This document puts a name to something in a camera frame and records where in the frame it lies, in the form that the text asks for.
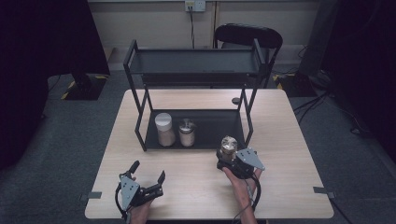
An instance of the wooden table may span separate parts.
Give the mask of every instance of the wooden table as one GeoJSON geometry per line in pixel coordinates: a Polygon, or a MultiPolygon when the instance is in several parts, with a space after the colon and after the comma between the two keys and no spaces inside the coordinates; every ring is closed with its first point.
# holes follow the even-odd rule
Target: wooden table
{"type": "MultiPolygon", "coordinates": [[[[150,95],[156,108],[234,108],[232,98],[240,90],[150,90],[150,95]]],[[[140,128],[143,137],[149,120],[149,109],[145,111],[140,128]]],[[[242,122],[248,127],[243,113],[241,110],[242,122]]],[[[102,196],[89,199],[86,217],[120,218],[114,201],[119,174],[139,160],[134,174],[142,187],[155,184],[161,171],[166,172],[164,195],[151,205],[149,219],[232,219],[238,209],[230,181],[216,168],[216,150],[145,152],[134,133],[137,114],[132,93],[127,91],[92,188],[102,196]]],[[[249,146],[266,167],[256,218],[332,217],[327,195],[314,192],[313,187],[323,185],[285,92],[258,90],[251,117],[254,133],[249,146]]]]}

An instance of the power outlet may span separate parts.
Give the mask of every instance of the power outlet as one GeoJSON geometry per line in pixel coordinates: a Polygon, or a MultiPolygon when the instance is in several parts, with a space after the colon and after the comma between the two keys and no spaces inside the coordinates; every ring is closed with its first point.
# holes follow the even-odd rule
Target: power outlet
{"type": "Polygon", "coordinates": [[[184,1],[185,11],[203,12],[206,10],[205,0],[189,0],[184,1]]]}

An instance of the white lid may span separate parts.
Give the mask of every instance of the white lid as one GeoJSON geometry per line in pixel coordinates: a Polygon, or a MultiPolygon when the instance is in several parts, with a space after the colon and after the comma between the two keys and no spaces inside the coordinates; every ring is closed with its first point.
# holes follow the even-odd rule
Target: white lid
{"type": "Polygon", "coordinates": [[[168,131],[172,128],[172,117],[167,113],[161,113],[155,117],[155,125],[159,131],[168,131]]]}

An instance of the white wall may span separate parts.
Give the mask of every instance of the white wall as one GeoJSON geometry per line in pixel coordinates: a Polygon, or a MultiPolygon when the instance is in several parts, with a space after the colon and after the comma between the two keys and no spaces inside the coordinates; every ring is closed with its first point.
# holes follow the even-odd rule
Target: white wall
{"type": "MultiPolygon", "coordinates": [[[[316,17],[318,0],[302,2],[206,2],[206,12],[193,13],[196,48],[211,48],[213,26],[226,22],[273,28],[284,45],[305,45],[316,17]]],[[[104,47],[190,48],[191,19],[184,2],[90,2],[104,47]]]]}

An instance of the black chair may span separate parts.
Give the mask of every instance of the black chair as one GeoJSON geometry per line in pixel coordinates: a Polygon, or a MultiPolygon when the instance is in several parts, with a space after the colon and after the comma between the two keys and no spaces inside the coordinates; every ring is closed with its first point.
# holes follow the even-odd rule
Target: black chair
{"type": "Polygon", "coordinates": [[[218,42],[222,42],[222,49],[245,49],[247,46],[252,46],[255,38],[259,41],[262,49],[270,50],[271,60],[268,63],[268,76],[260,80],[262,84],[265,79],[263,87],[266,88],[276,55],[283,44],[283,38],[277,31],[267,27],[226,23],[216,29],[213,38],[213,48],[217,49],[219,47],[218,42]]]}

